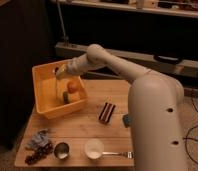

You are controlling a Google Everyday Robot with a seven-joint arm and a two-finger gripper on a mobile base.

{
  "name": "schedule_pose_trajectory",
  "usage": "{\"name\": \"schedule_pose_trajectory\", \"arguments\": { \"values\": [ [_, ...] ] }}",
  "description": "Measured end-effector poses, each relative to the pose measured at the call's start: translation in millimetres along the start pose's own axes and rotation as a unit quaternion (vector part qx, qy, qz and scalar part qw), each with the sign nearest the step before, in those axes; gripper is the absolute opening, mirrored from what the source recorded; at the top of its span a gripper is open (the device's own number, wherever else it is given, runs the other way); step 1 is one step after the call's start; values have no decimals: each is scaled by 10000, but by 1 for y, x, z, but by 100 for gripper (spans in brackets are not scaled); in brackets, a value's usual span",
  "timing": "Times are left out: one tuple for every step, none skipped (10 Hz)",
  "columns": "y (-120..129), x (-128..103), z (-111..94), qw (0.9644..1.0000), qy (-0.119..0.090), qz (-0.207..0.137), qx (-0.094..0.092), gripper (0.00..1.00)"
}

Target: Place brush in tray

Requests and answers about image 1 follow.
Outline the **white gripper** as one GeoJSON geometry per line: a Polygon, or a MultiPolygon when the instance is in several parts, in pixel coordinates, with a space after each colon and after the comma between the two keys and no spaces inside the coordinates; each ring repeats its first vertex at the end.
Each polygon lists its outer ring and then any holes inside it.
{"type": "Polygon", "coordinates": [[[68,60],[63,63],[55,72],[55,77],[57,80],[63,78],[68,78],[78,74],[77,65],[74,60],[68,60]]]}

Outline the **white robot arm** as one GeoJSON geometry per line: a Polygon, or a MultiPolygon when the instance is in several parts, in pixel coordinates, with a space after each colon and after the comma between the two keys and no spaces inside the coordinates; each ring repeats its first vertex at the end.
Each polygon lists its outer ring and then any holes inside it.
{"type": "Polygon", "coordinates": [[[117,57],[98,44],[68,60],[58,79],[108,67],[130,84],[128,113],[135,171],[188,171],[178,106],[182,84],[165,74],[117,57]]]}

